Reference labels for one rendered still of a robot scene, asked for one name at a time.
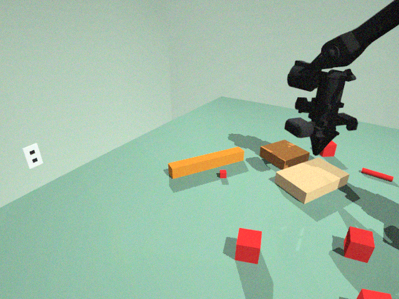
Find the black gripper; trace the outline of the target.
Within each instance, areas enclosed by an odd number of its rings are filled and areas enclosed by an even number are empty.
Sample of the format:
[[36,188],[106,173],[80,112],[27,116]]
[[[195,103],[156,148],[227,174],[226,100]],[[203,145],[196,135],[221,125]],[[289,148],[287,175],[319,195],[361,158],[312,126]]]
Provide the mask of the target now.
[[285,130],[298,138],[310,137],[312,153],[318,154],[340,133],[336,131],[336,126],[346,125],[347,130],[357,130],[358,121],[356,118],[338,113],[339,108],[344,107],[340,100],[318,97],[312,98],[314,103],[313,114],[308,114],[311,121],[306,121],[301,117],[290,118],[286,121]]

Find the orange long rectangular bar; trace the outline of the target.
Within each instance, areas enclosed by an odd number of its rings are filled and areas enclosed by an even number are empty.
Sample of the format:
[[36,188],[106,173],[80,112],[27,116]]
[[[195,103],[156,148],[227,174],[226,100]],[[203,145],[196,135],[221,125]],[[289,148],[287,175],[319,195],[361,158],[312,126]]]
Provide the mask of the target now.
[[168,163],[168,172],[175,179],[239,161],[244,161],[244,150],[235,147]]

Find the orange square block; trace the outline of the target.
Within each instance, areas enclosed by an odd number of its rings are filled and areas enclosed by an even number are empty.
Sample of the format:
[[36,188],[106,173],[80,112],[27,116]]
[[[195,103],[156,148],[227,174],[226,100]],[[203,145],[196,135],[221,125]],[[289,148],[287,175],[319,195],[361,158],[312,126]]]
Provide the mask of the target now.
[[283,170],[308,162],[310,152],[287,140],[281,140],[261,146],[259,155],[279,169]]

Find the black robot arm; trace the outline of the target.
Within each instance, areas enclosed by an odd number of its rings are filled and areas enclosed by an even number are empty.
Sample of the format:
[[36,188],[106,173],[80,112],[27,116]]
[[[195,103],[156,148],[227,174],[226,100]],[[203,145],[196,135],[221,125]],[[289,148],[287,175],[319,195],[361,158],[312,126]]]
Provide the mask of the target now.
[[[345,81],[356,80],[356,76],[350,69],[344,71],[332,69],[329,72],[321,70],[348,66],[372,42],[398,25],[399,0],[394,0],[356,29],[326,42],[312,63],[296,60],[287,75],[288,86],[309,92],[317,88],[318,97],[340,100]],[[312,115],[314,111],[314,103],[308,101],[307,97],[297,97],[295,107],[298,113]]]

